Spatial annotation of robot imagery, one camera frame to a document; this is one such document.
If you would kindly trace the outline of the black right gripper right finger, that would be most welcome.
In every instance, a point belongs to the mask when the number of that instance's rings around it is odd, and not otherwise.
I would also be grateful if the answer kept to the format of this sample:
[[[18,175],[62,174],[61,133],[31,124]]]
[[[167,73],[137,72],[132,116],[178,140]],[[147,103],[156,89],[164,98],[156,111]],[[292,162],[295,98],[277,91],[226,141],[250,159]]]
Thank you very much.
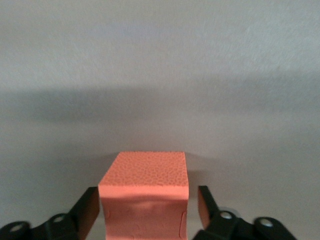
[[[249,223],[228,210],[221,210],[208,186],[197,188],[202,223],[192,240],[298,240],[279,220],[261,216]]]

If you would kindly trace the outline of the orange foam block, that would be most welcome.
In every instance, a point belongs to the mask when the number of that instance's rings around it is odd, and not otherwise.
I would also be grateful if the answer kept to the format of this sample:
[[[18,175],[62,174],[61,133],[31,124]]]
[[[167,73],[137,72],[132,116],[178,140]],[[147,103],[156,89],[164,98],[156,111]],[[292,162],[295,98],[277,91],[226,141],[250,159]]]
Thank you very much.
[[[105,240],[188,240],[184,152],[120,152],[98,192]]]

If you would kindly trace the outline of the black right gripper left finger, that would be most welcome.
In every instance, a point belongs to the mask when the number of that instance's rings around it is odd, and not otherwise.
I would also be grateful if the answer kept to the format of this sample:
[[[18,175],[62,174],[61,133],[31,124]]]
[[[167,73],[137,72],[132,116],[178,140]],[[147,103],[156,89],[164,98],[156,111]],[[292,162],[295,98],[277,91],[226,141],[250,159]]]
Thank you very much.
[[[14,221],[0,228],[0,240],[86,240],[100,212],[98,187],[89,187],[69,212],[32,227]]]

